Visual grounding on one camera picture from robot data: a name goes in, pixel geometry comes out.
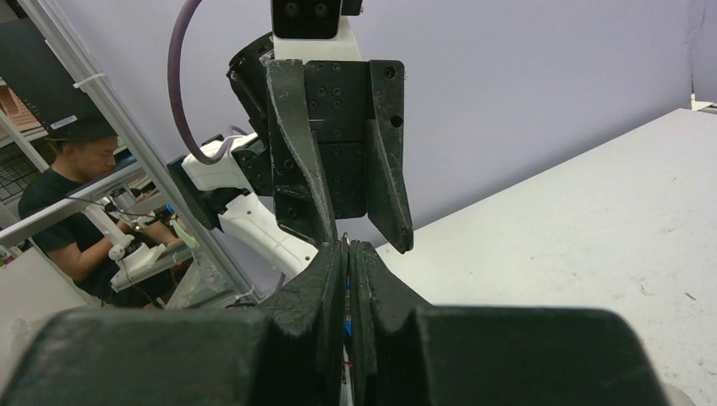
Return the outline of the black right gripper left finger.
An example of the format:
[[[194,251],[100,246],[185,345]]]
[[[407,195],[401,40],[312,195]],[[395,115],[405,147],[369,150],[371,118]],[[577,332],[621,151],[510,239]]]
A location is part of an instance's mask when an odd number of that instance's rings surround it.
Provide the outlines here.
[[[338,405],[346,250],[229,310],[72,310],[36,335],[4,405]]]

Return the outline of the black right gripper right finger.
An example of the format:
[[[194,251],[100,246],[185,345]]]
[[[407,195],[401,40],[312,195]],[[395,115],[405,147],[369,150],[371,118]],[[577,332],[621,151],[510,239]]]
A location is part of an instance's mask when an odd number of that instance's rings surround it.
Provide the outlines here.
[[[368,243],[348,257],[357,405],[665,405],[614,312],[432,305]]]

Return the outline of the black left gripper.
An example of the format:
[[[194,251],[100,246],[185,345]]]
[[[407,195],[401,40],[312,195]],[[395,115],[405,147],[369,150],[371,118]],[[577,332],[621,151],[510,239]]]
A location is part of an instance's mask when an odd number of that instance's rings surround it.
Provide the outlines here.
[[[273,60],[266,74],[280,229],[319,247],[337,239],[335,220],[367,216],[396,251],[410,251],[404,64]]]

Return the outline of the blue key tag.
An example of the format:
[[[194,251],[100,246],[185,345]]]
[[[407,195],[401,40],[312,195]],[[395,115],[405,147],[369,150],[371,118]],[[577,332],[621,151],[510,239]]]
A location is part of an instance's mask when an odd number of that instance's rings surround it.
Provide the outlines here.
[[[351,283],[349,281],[345,284],[343,329],[348,338],[353,336],[351,317]]]

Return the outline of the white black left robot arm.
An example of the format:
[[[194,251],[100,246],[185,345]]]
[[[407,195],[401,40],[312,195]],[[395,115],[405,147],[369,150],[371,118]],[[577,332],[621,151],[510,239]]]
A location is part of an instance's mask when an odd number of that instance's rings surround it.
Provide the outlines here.
[[[168,165],[192,215],[241,239],[288,276],[337,222],[367,217],[399,252],[414,245],[403,177],[405,67],[338,54],[279,59],[260,36],[227,78],[252,132],[217,136]]]

